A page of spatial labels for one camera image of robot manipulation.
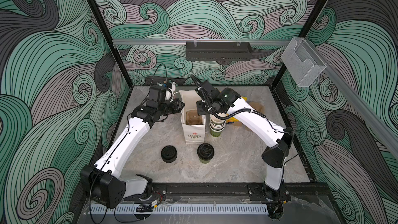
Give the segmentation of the white green paper bag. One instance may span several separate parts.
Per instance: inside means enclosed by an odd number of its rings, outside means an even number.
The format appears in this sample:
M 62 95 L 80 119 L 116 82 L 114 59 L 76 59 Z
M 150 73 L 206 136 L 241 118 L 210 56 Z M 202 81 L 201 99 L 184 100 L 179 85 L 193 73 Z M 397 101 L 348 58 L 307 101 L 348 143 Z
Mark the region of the white green paper bag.
M 199 115 L 197 101 L 202 99 L 194 90 L 180 90 L 181 100 L 184 102 L 181 124 L 186 144 L 202 144 L 205 142 L 206 116 Z

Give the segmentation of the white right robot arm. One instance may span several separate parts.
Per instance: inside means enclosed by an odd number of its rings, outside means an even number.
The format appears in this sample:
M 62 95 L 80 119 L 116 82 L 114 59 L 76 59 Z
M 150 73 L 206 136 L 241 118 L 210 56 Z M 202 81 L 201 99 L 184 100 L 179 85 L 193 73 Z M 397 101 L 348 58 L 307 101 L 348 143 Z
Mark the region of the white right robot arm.
M 202 82 L 193 75 L 191 78 L 196 85 L 195 92 L 201 98 L 197 101 L 199 115 L 210 114 L 222 121 L 235 118 L 265 143 L 266 149 L 261 155 L 266 164 L 264 193 L 267 198 L 278 199 L 294 131 L 271 122 L 265 114 L 256 111 L 233 89 L 224 88 L 219 91 L 208 81 Z

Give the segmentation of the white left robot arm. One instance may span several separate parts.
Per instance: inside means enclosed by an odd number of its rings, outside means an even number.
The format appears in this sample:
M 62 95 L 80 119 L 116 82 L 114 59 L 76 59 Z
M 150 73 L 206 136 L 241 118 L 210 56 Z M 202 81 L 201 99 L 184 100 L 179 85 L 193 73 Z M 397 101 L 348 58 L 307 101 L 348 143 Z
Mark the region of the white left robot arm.
M 146 100 L 128 115 L 125 130 L 108 151 L 94 165 L 84 166 L 80 178 L 89 200 L 114 209 L 126 197 L 150 194 L 150 178 L 136 175 L 122 181 L 120 176 L 133 150 L 153 125 L 184 108 L 184 102 L 173 98 L 175 90 L 175 83 L 151 86 Z

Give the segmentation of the black cup lid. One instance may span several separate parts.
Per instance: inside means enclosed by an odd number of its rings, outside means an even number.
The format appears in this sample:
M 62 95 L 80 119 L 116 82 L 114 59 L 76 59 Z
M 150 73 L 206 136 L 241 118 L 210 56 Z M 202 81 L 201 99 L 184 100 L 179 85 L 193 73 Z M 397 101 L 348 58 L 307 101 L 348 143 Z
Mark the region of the black cup lid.
M 212 145 L 208 143 L 201 144 L 197 149 L 197 155 L 201 160 L 209 161 L 214 157 L 215 150 Z

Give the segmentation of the green paper cup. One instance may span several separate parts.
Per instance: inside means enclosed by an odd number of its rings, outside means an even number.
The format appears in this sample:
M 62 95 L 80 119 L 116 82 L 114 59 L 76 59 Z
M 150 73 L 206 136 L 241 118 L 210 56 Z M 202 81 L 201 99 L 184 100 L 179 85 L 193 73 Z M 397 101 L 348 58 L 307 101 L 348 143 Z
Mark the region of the green paper cup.
M 201 159 L 201 158 L 200 158 L 200 162 L 201 162 L 202 164 L 208 164 L 210 161 L 211 161 L 210 159 Z

